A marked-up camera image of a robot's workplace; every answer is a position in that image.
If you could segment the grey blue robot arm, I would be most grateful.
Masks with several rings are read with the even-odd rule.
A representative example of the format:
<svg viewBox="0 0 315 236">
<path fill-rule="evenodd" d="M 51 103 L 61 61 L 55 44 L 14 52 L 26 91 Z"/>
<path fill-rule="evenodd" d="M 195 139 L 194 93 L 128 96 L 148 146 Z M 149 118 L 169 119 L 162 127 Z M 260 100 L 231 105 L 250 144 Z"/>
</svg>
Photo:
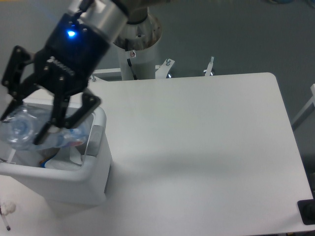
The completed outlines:
<svg viewBox="0 0 315 236">
<path fill-rule="evenodd" d="M 36 53 L 15 46 L 2 85 L 12 100 L 1 116 L 23 104 L 44 88 L 54 96 L 50 118 L 34 139 L 43 143 L 52 126 L 75 128 L 101 103 L 88 89 L 89 77 L 136 11 L 156 5 L 156 0 L 75 0 Z"/>
</svg>

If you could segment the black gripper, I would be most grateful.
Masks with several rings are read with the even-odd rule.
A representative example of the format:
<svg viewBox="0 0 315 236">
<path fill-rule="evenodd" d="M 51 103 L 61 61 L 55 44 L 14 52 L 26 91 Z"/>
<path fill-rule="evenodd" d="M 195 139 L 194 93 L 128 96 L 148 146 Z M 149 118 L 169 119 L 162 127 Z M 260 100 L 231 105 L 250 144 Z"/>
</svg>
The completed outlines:
<svg viewBox="0 0 315 236">
<path fill-rule="evenodd" d="M 50 119 L 36 135 L 33 144 L 42 144 L 52 126 L 78 127 L 100 104 L 101 99 L 89 89 L 88 79 L 109 49 L 109 43 L 95 30 L 65 13 L 46 41 L 45 46 L 31 53 L 22 46 L 12 50 L 1 84 L 12 100 L 1 120 L 23 104 L 23 99 L 38 89 L 54 94 Z M 21 80 L 27 65 L 34 72 Z M 82 105 L 68 116 L 70 96 L 82 92 Z"/>
</svg>

